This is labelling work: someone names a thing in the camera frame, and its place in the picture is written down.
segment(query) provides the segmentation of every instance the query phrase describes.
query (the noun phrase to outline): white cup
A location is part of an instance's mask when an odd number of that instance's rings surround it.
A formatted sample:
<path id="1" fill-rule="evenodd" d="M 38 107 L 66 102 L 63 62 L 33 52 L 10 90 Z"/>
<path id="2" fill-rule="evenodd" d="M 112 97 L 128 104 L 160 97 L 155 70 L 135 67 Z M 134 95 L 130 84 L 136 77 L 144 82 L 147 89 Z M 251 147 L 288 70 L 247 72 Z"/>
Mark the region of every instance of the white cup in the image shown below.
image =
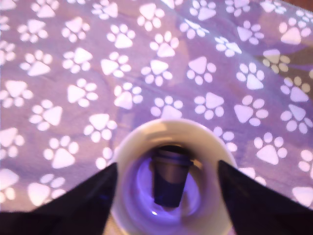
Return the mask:
<path id="1" fill-rule="evenodd" d="M 147 198 L 144 193 L 146 188 L 134 188 L 144 180 L 150 180 L 152 184 L 149 171 L 141 167 L 148 161 L 142 156 L 154 147 L 167 143 L 180 143 L 196 155 L 195 174 L 191 170 L 185 186 L 193 187 L 186 191 L 187 209 L 161 208 L 153 204 L 151 194 Z M 218 182 L 219 160 L 237 167 L 225 144 L 209 129 L 194 121 L 157 119 L 132 131 L 113 157 L 113 161 L 118 163 L 118 182 L 112 215 L 122 234 L 226 235 L 231 221 Z"/>

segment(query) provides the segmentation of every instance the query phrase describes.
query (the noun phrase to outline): paw print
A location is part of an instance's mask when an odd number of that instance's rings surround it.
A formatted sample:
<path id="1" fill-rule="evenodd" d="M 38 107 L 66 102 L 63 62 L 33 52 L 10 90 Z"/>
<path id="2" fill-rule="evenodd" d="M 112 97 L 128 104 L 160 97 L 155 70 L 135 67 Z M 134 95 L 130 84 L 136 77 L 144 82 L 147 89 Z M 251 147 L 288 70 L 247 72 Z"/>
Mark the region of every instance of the paw print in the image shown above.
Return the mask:
<path id="1" fill-rule="evenodd" d="M 50 72 L 48 66 L 52 62 L 50 54 L 44 54 L 41 50 L 37 50 L 34 55 L 27 53 L 25 60 L 26 62 L 20 64 L 20 68 L 27 71 L 28 76 L 34 77 Z"/>
<path id="2" fill-rule="evenodd" d="M 209 33 L 205 28 L 201 28 L 200 25 L 193 23 L 187 19 L 183 22 L 179 29 L 181 32 L 187 32 L 187 38 L 193 39 L 196 36 L 196 33 L 199 37 L 204 37 L 206 33 Z"/>
<path id="3" fill-rule="evenodd" d="M 250 63 L 249 67 L 245 64 L 240 64 L 240 71 L 236 74 L 239 81 L 246 82 L 246 87 L 249 90 L 257 90 L 263 88 L 264 72 L 257 70 L 255 63 Z"/>
<path id="4" fill-rule="evenodd" d="M 142 5 L 139 8 L 139 11 L 141 13 L 141 16 L 139 16 L 137 19 L 137 23 L 139 26 L 145 25 L 145 29 L 148 32 L 153 29 L 153 26 L 155 28 L 161 27 L 160 18 L 164 16 L 164 11 L 160 8 L 157 8 L 154 3 Z"/>
<path id="5" fill-rule="evenodd" d="M 81 4 L 81 5 L 84 5 L 86 3 L 87 0 L 67 0 L 68 3 L 78 3 L 78 4 Z"/>
<path id="6" fill-rule="evenodd" d="M 207 64 L 205 56 L 190 61 L 188 66 L 190 70 L 187 71 L 187 77 L 195 79 L 197 85 L 202 85 L 203 79 L 208 83 L 212 82 L 212 73 L 215 73 L 216 66 L 213 63 Z"/>
<path id="7" fill-rule="evenodd" d="M 226 11 L 228 13 L 234 13 L 235 17 L 240 16 L 243 11 L 248 12 L 250 10 L 250 0 L 226 0 L 225 3 L 227 5 Z"/>
<path id="8" fill-rule="evenodd" d="M 4 159 L 6 156 L 10 158 L 18 156 L 18 147 L 23 146 L 25 143 L 23 136 L 19 135 L 18 132 L 15 127 L 0 131 L 0 159 Z"/>
<path id="9" fill-rule="evenodd" d="M 133 45 L 132 39 L 135 37 L 133 30 L 128 30 L 127 25 L 121 24 L 120 27 L 112 24 L 112 33 L 107 34 L 107 39 L 114 43 L 116 48 L 129 48 Z"/>
<path id="10" fill-rule="evenodd" d="M 275 11 L 277 14 L 284 14 L 287 11 L 280 2 L 273 0 L 265 0 L 264 2 L 261 2 L 260 5 L 267 13 Z"/>
<path id="11" fill-rule="evenodd" d="M 7 168 L 0 169 L 0 203 L 5 202 L 6 199 L 15 199 L 15 190 L 11 186 L 18 180 L 19 176 L 13 171 Z"/>
<path id="12" fill-rule="evenodd" d="M 78 73 L 90 70 L 90 62 L 93 58 L 92 54 L 85 49 L 78 47 L 75 52 L 68 51 L 63 54 L 65 60 L 63 61 L 63 68 L 70 70 L 71 73 Z"/>
<path id="13" fill-rule="evenodd" d="M 302 10 L 297 10 L 296 15 L 301 17 L 303 21 L 305 22 L 312 22 L 313 23 L 313 14 L 309 11 L 302 11 Z"/>
<path id="14" fill-rule="evenodd" d="M 280 87 L 280 90 L 287 95 L 290 95 L 290 99 L 293 102 L 306 102 L 309 97 L 306 93 L 310 91 L 310 85 L 308 83 L 302 83 L 299 76 L 294 78 L 294 82 L 291 78 L 286 77 L 284 79 L 284 85 Z"/>
<path id="15" fill-rule="evenodd" d="M 95 83 L 87 83 L 85 79 L 80 78 L 76 85 L 69 85 L 67 89 L 67 99 L 71 104 L 78 102 L 79 106 L 86 108 L 90 100 L 98 99 L 98 95 L 94 92 L 97 88 Z"/>
<path id="16" fill-rule="evenodd" d="M 0 2 L 1 11 L 12 10 L 16 7 L 16 2 L 18 0 L 2 0 Z"/>
<path id="17" fill-rule="evenodd" d="M 175 6 L 179 6 L 182 4 L 183 0 L 161 0 L 164 2 L 169 8 L 175 9 Z"/>
<path id="18" fill-rule="evenodd" d="M 85 136 L 91 136 L 91 140 L 94 143 L 98 143 L 101 136 L 105 140 L 110 140 L 112 138 L 111 130 L 117 128 L 115 121 L 110 120 L 108 114 L 95 114 L 89 117 L 91 125 L 87 125 L 84 129 Z"/>
<path id="19" fill-rule="evenodd" d="M 171 80 L 173 78 L 173 75 L 167 71 L 167 69 L 167 63 L 159 60 L 152 60 L 150 66 L 142 68 L 141 74 L 145 76 L 147 84 L 155 82 L 156 85 L 160 87 L 163 84 L 163 79 Z"/>
<path id="20" fill-rule="evenodd" d="M 181 109 L 183 103 L 180 100 L 174 101 L 171 96 L 165 97 L 165 99 L 155 98 L 155 106 L 151 108 L 151 114 L 155 117 L 162 119 L 176 119 L 181 118 Z"/>
<path id="21" fill-rule="evenodd" d="M 304 207 L 309 207 L 313 202 L 313 188 L 311 187 L 295 187 L 292 189 L 292 194 Z"/>
<path id="22" fill-rule="evenodd" d="M 40 183 L 31 183 L 27 187 L 27 194 L 35 206 L 40 206 L 56 199 L 66 193 L 61 189 L 64 185 L 65 179 L 63 177 L 55 178 L 54 174 L 46 174 L 40 178 Z"/>
<path id="23" fill-rule="evenodd" d="M 262 178 L 261 176 L 256 177 L 254 168 L 245 167 L 245 168 L 239 168 L 238 170 L 240 170 L 246 176 L 250 177 L 252 180 L 255 180 L 256 182 L 262 184 L 263 186 L 266 186 L 266 181 L 264 178 Z"/>
<path id="24" fill-rule="evenodd" d="M 118 14 L 117 4 L 109 2 L 109 0 L 100 0 L 100 4 L 94 3 L 92 14 L 98 15 L 100 19 L 107 20 L 108 18 L 116 18 Z"/>
<path id="25" fill-rule="evenodd" d="M 309 172 L 311 169 L 310 177 L 313 179 L 313 153 L 309 150 L 301 151 L 301 158 L 303 161 L 300 161 L 298 167 L 304 172 Z"/>
<path id="26" fill-rule="evenodd" d="M 45 99 L 41 105 L 35 105 L 32 108 L 34 115 L 29 118 L 33 124 L 37 124 L 37 129 L 46 131 L 49 127 L 59 125 L 62 116 L 62 107 L 54 106 L 53 103 Z"/>
<path id="27" fill-rule="evenodd" d="M 271 67 L 274 73 L 279 73 L 279 70 L 281 70 L 282 72 L 288 71 L 290 58 L 285 55 L 280 55 L 279 50 L 266 50 L 263 52 L 263 56 L 265 57 L 263 60 L 263 64 L 266 67 Z"/>
<path id="28" fill-rule="evenodd" d="M 287 121 L 287 131 L 292 132 L 299 128 L 302 134 L 306 134 L 308 127 L 313 127 L 313 122 L 306 117 L 306 111 L 293 104 L 290 104 L 288 107 L 289 110 L 284 111 L 280 116 L 282 121 Z"/>
<path id="29" fill-rule="evenodd" d="M 65 23 L 65 28 L 62 29 L 62 36 L 68 38 L 71 43 L 75 43 L 77 38 L 83 40 L 86 38 L 86 32 L 90 30 L 90 26 L 83 22 L 81 17 L 76 17 Z"/>
<path id="30" fill-rule="evenodd" d="M 283 148 L 284 139 L 279 136 L 273 139 L 270 132 L 264 134 L 263 139 L 257 137 L 254 139 L 254 146 L 259 149 L 256 156 L 273 165 L 277 165 L 279 158 L 287 156 L 287 149 Z"/>
<path id="31" fill-rule="evenodd" d="M 159 33 L 155 36 L 155 42 L 150 43 L 150 48 L 157 51 L 158 57 L 171 57 L 175 55 L 174 49 L 178 45 L 178 38 L 173 38 L 172 33 L 166 31 L 164 37 Z"/>
<path id="32" fill-rule="evenodd" d="M 0 91 L 0 100 L 4 108 L 10 108 L 12 105 L 21 107 L 24 105 L 24 99 L 31 99 L 34 96 L 30 90 L 27 90 L 27 83 L 23 81 L 8 80 L 5 88 L 6 90 Z"/>
<path id="33" fill-rule="evenodd" d="M 299 21 L 295 18 L 289 18 L 288 24 L 282 22 L 279 25 L 279 32 L 282 34 L 281 41 L 286 44 L 299 45 L 302 37 L 308 37 L 311 34 L 309 27 L 306 27 L 307 23 Z"/>
<path id="34" fill-rule="evenodd" d="M 109 161 L 113 156 L 113 151 L 109 147 L 105 147 L 102 151 L 102 157 L 97 158 L 96 166 L 99 170 L 106 168 L 107 161 Z"/>
<path id="35" fill-rule="evenodd" d="M 189 10 L 192 16 L 197 16 L 200 21 L 205 21 L 216 15 L 216 4 L 212 1 L 207 3 L 206 0 L 193 0 L 192 6 Z"/>
<path id="36" fill-rule="evenodd" d="M 31 4 L 31 9 L 39 18 L 54 17 L 54 11 L 59 8 L 59 2 L 56 0 L 36 0 L 36 2 Z"/>
<path id="37" fill-rule="evenodd" d="M 104 75 L 113 73 L 115 77 L 124 77 L 125 72 L 132 70 L 132 67 L 127 64 L 128 56 L 119 55 L 116 51 L 109 55 L 109 60 L 101 60 L 101 68 Z"/>
<path id="38" fill-rule="evenodd" d="M 197 104 L 195 112 L 197 114 L 204 113 L 204 118 L 206 120 L 211 120 L 214 117 L 214 113 L 217 117 L 222 117 L 224 115 L 224 108 L 222 107 L 224 99 L 216 94 L 208 92 L 205 98 L 203 96 L 197 96 L 195 98 L 195 103 Z"/>
<path id="39" fill-rule="evenodd" d="M 48 33 L 44 30 L 45 22 L 31 19 L 27 22 L 27 25 L 22 24 L 18 27 L 17 31 L 21 34 L 20 39 L 23 42 L 30 41 L 35 43 L 39 38 L 47 38 Z"/>
<path id="40" fill-rule="evenodd" d="M 8 31 L 10 29 L 8 23 L 9 18 L 7 16 L 0 16 L 0 31 Z"/>
<path id="41" fill-rule="evenodd" d="M 252 126 L 259 126 L 261 124 L 260 120 L 268 117 L 268 111 L 262 109 L 264 103 L 263 99 L 257 99 L 253 102 L 253 97 L 246 95 L 242 100 L 242 105 L 236 104 L 234 107 L 238 121 L 240 123 L 249 121 Z"/>
<path id="42" fill-rule="evenodd" d="M 15 59 L 15 53 L 13 52 L 15 45 L 6 41 L 0 42 L 0 66 L 4 65 L 7 61 Z"/>
<path id="43" fill-rule="evenodd" d="M 216 45 L 216 50 L 225 51 L 226 57 L 233 57 L 235 52 L 241 54 L 241 50 L 236 43 L 230 43 L 226 38 L 219 37 L 215 38 L 215 41 L 218 43 Z"/>
<path id="44" fill-rule="evenodd" d="M 241 41 L 249 42 L 253 45 L 258 45 L 259 40 L 264 38 L 264 34 L 260 33 L 261 26 L 259 24 L 251 25 L 250 21 L 244 22 L 244 27 L 237 27 L 237 32 Z"/>
<path id="45" fill-rule="evenodd" d="M 221 127 L 217 126 L 214 128 L 213 133 L 217 137 L 223 139 L 223 141 L 226 144 L 227 149 L 230 152 L 236 152 L 237 151 L 237 145 L 235 145 L 233 142 L 231 142 L 235 138 L 235 135 L 233 132 L 231 132 L 231 131 L 223 132 L 223 129 Z"/>
<path id="46" fill-rule="evenodd" d="M 69 136 L 63 136 L 60 140 L 51 138 L 49 146 L 50 148 L 44 150 L 44 158 L 51 161 L 54 169 L 64 168 L 75 163 L 73 155 L 78 152 L 79 146 L 78 143 L 71 142 Z"/>
<path id="47" fill-rule="evenodd" d="M 114 104 L 117 107 L 130 110 L 133 107 L 133 103 L 139 104 L 142 102 L 143 97 L 140 93 L 141 88 L 133 87 L 130 82 L 124 83 L 123 87 L 116 86 L 114 89 L 114 95 L 116 96 Z"/>

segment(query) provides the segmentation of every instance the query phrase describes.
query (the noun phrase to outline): ceramic mug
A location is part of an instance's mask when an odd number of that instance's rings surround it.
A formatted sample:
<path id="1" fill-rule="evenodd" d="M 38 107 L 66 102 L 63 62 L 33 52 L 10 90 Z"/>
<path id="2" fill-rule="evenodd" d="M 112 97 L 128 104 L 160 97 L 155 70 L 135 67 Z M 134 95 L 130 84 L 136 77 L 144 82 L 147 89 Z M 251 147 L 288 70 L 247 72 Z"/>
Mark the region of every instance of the ceramic mug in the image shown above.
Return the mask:
<path id="1" fill-rule="evenodd" d="M 179 143 L 196 155 L 178 208 L 163 208 L 152 196 L 149 151 Z M 186 119 L 156 119 L 132 131 L 119 145 L 118 182 L 112 215 L 125 235 L 226 235 L 231 221 L 218 182 L 218 161 L 236 166 L 223 141 L 206 127 Z"/>

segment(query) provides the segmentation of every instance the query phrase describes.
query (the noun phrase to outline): white paw print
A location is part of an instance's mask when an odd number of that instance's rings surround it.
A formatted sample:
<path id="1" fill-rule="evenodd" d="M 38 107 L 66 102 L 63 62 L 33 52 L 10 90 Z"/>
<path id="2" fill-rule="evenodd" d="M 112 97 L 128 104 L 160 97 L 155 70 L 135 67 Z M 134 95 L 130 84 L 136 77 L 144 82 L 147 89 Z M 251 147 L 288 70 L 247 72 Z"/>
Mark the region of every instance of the white paw print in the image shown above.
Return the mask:
<path id="1" fill-rule="evenodd" d="M 118 49 L 129 48 L 133 45 L 132 39 L 135 37 L 133 30 L 128 30 L 127 25 L 121 24 L 120 27 L 112 24 L 112 33 L 107 34 L 107 39 L 114 43 L 114 46 Z"/>
<path id="2" fill-rule="evenodd" d="M 71 142 L 69 136 L 63 136 L 60 140 L 51 138 L 49 146 L 50 148 L 44 150 L 44 158 L 51 161 L 54 169 L 64 168 L 75 163 L 73 155 L 78 152 L 79 146 L 78 143 Z"/>
<path id="3" fill-rule="evenodd" d="M 260 33 L 261 26 L 259 24 L 251 25 L 250 21 L 244 22 L 244 27 L 237 27 L 237 32 L 241 41 L 258 45 L 259 40 L 264 38 L 264 34 Z"/>
<path id="4" fill-rule="evenodd" d="M 233 57 L 235 55 L 235 52 L 238 54 L 242 53 L 236 43 L 230 43 L 224 37 L 215 38 L 215 41 L 218 43 L 216 45 L 216 50 L 225 51 L 226 57 Z"/>
<path id="5" fill-rule="evenodd" d="M 256 176 L 255 170 L 252 167 L 245 167 L 245 168 L 239 168 L 243 174 L 250 177 L 252 180 L 255 180 L 256 182 L 262 184 L 263 186 L 266 186 L 266 181 L 261 176 Z"/>
<path id="6" fill-rule="evenodd" d="M 305 22 L 312 22 L 313 23 L 313 14 L 309 11 L 302 11 L 302 10 L 297 10 L 296 11 L 297 16 L 302 17 L 302 20 Z"/>
<path id="7" fill-rule="evenodd" d="M 105 147 L 102 151 L 102 157 L 97 158 L 96 166 L 99 170 L 106 168 L 107 161 L 109 161 L 113 156 L 113 151 L 109 147 Z"/>
<path id="8" fill-rule="evenodd" d="M 240 16 L 243 11 L 248 12 L 250 10 L 250 0 L 226 0 L 225 3 L 227 5 L 226 11 L 234 13 L 235 17 Z"/>
<path id="9" fill-rule="evenodd" d="M 34 115 L 29 118 L 29 121 L 37 124 L 38 130 L 46 131 L 51 125 L 59 125 L 63 109 L 61 106 L 54 106 L 50 100 L 45 99 L 41 105 L 33 106 L 32 111 Z"/>
<path id="10" fill-rule="evenodd" d="M 10 29 L 8 23 L 9 18 L 7 16 L 0 16 L 0 31 L 8 31 Z"/>
<path id="11" fill-rule="evenodd" d="M 78 47 L 75 52 L 68 51 L 63 54 L 65 60 L 63 61 L 63 68 L 70 70 L 71 73 L 78 73 L 90 70 L 90 62 L 93 58 L 92 54 L 85 49 Z"/>
<path id="12" fill-rule="evenodd" d="M 216 66 L 213 63 L 207 63 L 205 56 L 201 56 L 188 63 L 190 70 L 187 71 L 187 77 L 194 79 L 197 85 L 203 84 L 203 79 L 210 83 L 213 81 L 212 73 L 216 72 Z"/>
<path id="13" fill-rule="evenodd" d="M 127 55 L 119 55 L 115 51 L 109 55 L 109 60 L 101 60 L 101 68 L 104 75 L 110 75 L 112 73 L 115 77 L 120 78 L 124 76 L 125 72 L 132 70 L 132 67 L 127 62 Z"/>
<path id="14" fill-rule="evenodd" d="M 13 52 L 15 45 L 6 41 L 0 42 L 0 65 L 4 65 L 7 61 L 15 59 L 15 53 Z"/>
<path id="15" fill-rule="evenodd" d="M 141 74 L 145 76 L 145 82 L 155 84 L 160 87 L 163 84 L 164 79 L 171 80 L 173 75 L 167 71 L 168 64 L 159 60 L 152 60 L 150 66 L 143 67 Z"/>
<path id="16" fill-rule="evenodd" d="M 193 0 L 192 6 L 193 7 L 189 9 L 190 14 L 197 16 L 200 21 L 205 21 L 216 15 L 216 4 L 213 1 L 207 3 L 206 0 L 200 0 L 200 2 Z"/>
<path id="17" fill-rule="evenodd" d="M 313 127 L 313 122 L 306 117 L 306 111 L 303 108 L 290 104 L 289 110 L 284 111 L 280 119 L 282 121 L 287 121 L 286 129 L 287 131 L 295 131 L 299 128 L 302 134 L 308 132 L 308 127 Z"/>
<path id="18" fill-rule="evenodd" d="M 270 132 L 264 134 L 263 139 L 257 137 L 254 139 L 254 146 L 259 149 L 256 156 L 273 165 L 277 165 L 279 158 L 287 156 L 287 149 L 283 148 L 284 139 L 279 136 L 273 139 Z"/>
<path id="19" fill-rule="evenodd" d="M 187 38 L 193 39 L 196 33 L 199 37 L 204 37 L 206 33 L 209 33 L 205 28 L 201 28 L 200 25 L 193 23 L 187 19 L 179 26 L 181 32 L 187 32 Z"/>
<path id="20" fill-rule="evenodd" d="M 197 104 L 195 112 L 197 114 L 204 113 L 204 118 L 206 120 L 211 120 L 214 117 L 214 113 L 217 117 L 222 117 L 224 115 L 224 108 L 222 107 L 224 104 L 223 97 L 208 92 L 206 97 L 197 96 L 194 101 Z"/>
<path id="21" fill-rule="evenodd" d="M 27 89 L 27 83 L 23 81 L 8 80 L 5 83 L 6 90 L 0 91 L 0 100 L 4 108 L 10 108 L 12 105 L 21 107 L 24 105 L 24 99 L 31 99 L 34 94 Z"/>
<path id="22" fill-rule="evenodd" d="M 180 100 L 174 101 L 171 96 L 165 97 L 165 99 L 155 98 L 155 106 L 151 108 L 151 114 L 155 117 L 162 119 L 176 119 L 181 118 L 182 113 L 179 109 L 183 107 L 183 103 Z"/>
<path id="23" fill-rule="evenodd" d="M 282 34 L 281 41 L 286 44 L 299 45 L 302 38 L 311 34 L 311 29 L 307 27 L 307 23 L 299 21 L 295 18 L 289 18 L 288 24 L 282 22 L 279 25 L 279 32 Z"/>
<path id="24" fill-rule="evenodd" d="M 57 0 L 36 0 L 36 2 L 31 4 L 31 9 L 37 13 L 39 18 L 54 17 L 54 11 L 59 8 Z"/>
<path id="25" fill-rule="evenodd" d="M 290 95 L 290 99 L 293 102 L 306 102 L 309 100 L 306 93 L 311 90 L 311 87 L 308 83 L 302 83 L 299 76 L 295 77 L 294 81 L 292 81 L 291 78 L 286 77 L 284 83 L 285 84 L 280 87 L 280 90 L 284 94 Z"/>
<path id="26" fill-rule="evenodd" d="M 223 139 L 223 141 L 226 144 L 227 149 L 230 152 L 236 152 L 237 151 L 237 145 L 231 142 L 234 138 L 235 135 L 231 131 L 225 131 L 223 132 L 223 129 L 219 126 L 215 127 L 213 130 L 213 133 L 217 136 Z"/>
<path id="27" fill-rule="evenodd" d="M 139 11 L 141 13 L 141 16 L 139 16 L 137 19 L 139 26 L 145 25 L 145 29 L 149 32 L 153 29 L 153 27 L 161 27 L 160 18 L 164 16 L 164 11 L 160 8 L 157 8 L 154 3 L 142 5 L 139 8 Z"/>
<path id="28" fill-rule="evenodd" d="M 55 178 L 54 174 L 46 174 L 40 178 L 40 183 L 31 183 L 27 187 L 27 194 L 35 206 L 40 206 L 56 199 L 66 191 L 60 187 L 64 185 L 65 179 L 63 177 Z"/>
<path id="29" fill-rule="evenodd" d="M 179 40 L 172 37 L 170 31 L 166 31 L 164 37 L 161 34 L 155 36 L 155 42 L 150 43 L 150 48 L 157 51 L 159 57 L 171 57 L 175 55 L 174 49 L 179 45 Z"/>
<path id="30" fill-rule="evenodd" d="M 116 2 L 109 0 L 100 0 L 100 4 L 94 3 L 91 11 L 94 15 L 98 15 L 100 19 L 107 20 L 110 17 L 116 18 L 118 14 Z"/>
<path id="31" fill-rule="evenodd" d="M 312 187 L 295 187 L 292 193 L 301 205 L 309 207 L 313 202 L 313 188 Z"/>
<path id="32" fill-rule="evenodd" d="M 21 34 L 20 39 L 23 42 L 30 41 L 35 43 L 39 38 L 47 38 L 48 33 L 44 30 L 45 22 L 31 19 L 27 22 L 27 25 L 22 24 L 18 27 L 17 31 Z"/>
<path id="33" fill-rule="evenodd" d="M 18 134 L 18 129 L 11 127 L 5 130 L 0 131 L 0 159 L 6 158 L 15 158 L 18 156 L 18 146 L 22 146 L 25 143 L 23 136 Z"/>
<path id="34" fill-rule="evenodd" d="M 87 125 L 84 128 L 84 135 L 91 136 L 91 140 L 94 143 L 98 143 L 101 136 L 105 140 L 110 140 L 112 138 L 111 130 L 117 128 L 115 121 L 110 120 L 108 114 L 95 114 L 89 117 L 91 125 Z"/>
<path id="35" fill-rule="evenodd" d="M 77 80 L 76 85 L 69 85 L 67 89 L 67 99 L 73 104 L 78 102 L 81 107 L 88 107 L 90 100 L 97 100 L 98 95 L 94 92 L 97 88 L 95 83 L 87 83 L 83 78 Z"/>
<path id="36" fill-rule="evenodd" d="M 302 161 L 299 162 L 298 167 L 304 172 L 310 172 L 310 177 L 313 179 L 313 153 L 309 150 L 301 151 Z"/>
<path id="37" fill-rule="evenodd" d="M 86 32 L 90 30 L 89 24 L 83 22 L 81 17 L 75 17 L 73 20 L 65 22 L 65 26 L 62 29 L 62 36 L 68 38 L 71 43 L 75 43 L 77 38 L 85 39 Z"/>
<path id="38" fill-rule="evenodd" d="M 27 71 L 29 76 L 39 76 L 50 72 L 49 64 L 52 63 L 52 56 L 44 54 L 41 50 L 35 51 L 34 55 L 27 53 L 26 62 L 20 64 L 22 70 Z"/>
<path id="39" fill-rule="evenodd" d="M 0 203 L 5 202 L 6 199 L 15 199 L 15 190 L 11 186 L 18 180 L 19 176 L 13 171 L 7 168 L 0 169 Z"/>
<path id="40" fill-rule="evenodd" d="M 175 6 L 179 6 L 183 3 L 183 0 L 161 0 L 164 2 L 169 8 L 175 9 Z"/>
<path id="41" fill-rule="evenodd" d="M 240 123 L 249 121 L 252 126 L 259 126 L 261 124 L 260 120 L 268 117 L 268 111 L 263 109 L 264 103 L 263 99 L 256 99 L 253 102 L 253 97 L 246 95 L 242 100 L 242 105 L 236 104 L 234 106 L 238 121 Z"/>
<path id="42" fill-rule="evenodd" d="M 264 72 L 257 70 L 255 63 L 250 63 L 249 67 L 245 64 L 240 64 L 240 71 L 236 74 L 239 81 L 246 82 L 246 87 L 250 90 L 263 88 Z"/>
<path id="43" fill-rule="evenodd" d="M 263 52 L 265 57 L 263 64 L 267 67 L 271 67 L 274 73 L 279 73 L 288 71 L 288 64 L 290 63 L 290 58 L 285 55 L 281 55 L 280 51 L 277 49 L 266 50 Z"/>
<path id="44" fill-rule="evenodd" d="M 260 3 L 260 5 L 263 7 L 265 12 L 272 12 L 275 11 L 277 14 L 284 14 L 287 9 L 282 6 L 280 2 L 273 1 L 273 0 L 265 0 Z"/>
<path id="45" fill-rule="evenodd" d="M 78 3 L 78 4 L 81 4 L 81 5 L 84 5 L 86 3 L 86 1 L 88 0 L 67 0 L 68 3 Z"/>
<path id="46" fill-rule="evenodd" d="M 114 89 L 114 95 L 116 99 L 114 105 L 124 109 L 132 109 L 133 103 L 139 104 L 142 102 L 143 97 L 141 94 L 140 87 L 133 87 L 132 83 L 126 82 L 123 87 L 116 86 Z"/>

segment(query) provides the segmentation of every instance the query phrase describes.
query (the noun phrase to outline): small dark cup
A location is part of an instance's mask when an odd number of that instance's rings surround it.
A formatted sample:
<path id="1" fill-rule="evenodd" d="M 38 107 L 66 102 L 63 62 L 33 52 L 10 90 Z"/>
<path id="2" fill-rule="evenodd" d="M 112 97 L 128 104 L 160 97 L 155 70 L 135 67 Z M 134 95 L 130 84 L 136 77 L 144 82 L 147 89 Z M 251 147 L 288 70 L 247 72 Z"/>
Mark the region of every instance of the small dark cup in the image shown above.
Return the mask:
<path id="1" fill-rule="evenodd" d="M 165 145 L 155 150 L 154 199 L 164 207 L 178 207 L 184 191 L 192 154 L 179 145 Z"/>

